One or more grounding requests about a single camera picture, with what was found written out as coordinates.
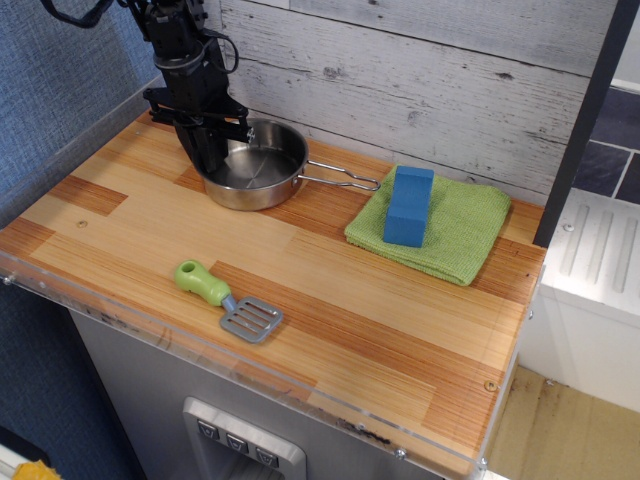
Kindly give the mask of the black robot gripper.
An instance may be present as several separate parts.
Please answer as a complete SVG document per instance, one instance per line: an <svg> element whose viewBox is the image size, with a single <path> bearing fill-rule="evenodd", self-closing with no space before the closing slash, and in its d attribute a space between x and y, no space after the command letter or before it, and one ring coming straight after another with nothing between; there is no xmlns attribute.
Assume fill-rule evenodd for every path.
<svg viewBox="0 0 640 480"><path fill-rule="evenodd" d="M249 142L248 109L231 98L227 74L210 60L162 75L164 87L143 93L153 120L173 124L191 163L213 174L228 155L227 139Z"/></svg>

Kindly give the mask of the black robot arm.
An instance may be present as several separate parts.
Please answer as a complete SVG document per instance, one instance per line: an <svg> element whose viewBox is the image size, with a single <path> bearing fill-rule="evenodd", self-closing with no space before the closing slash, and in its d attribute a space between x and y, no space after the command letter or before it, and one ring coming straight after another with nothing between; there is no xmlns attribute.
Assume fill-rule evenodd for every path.
<svg viewBox="0 0 640 480"><path fill-rule="evenodd" d="M228 142L249 142L248 109L228 93L228 76L239 53L226 35L205 26L202 1L126 1L165 86L143 97L153 121L175 128L194 167L203 175L219 170Z"/></svg>

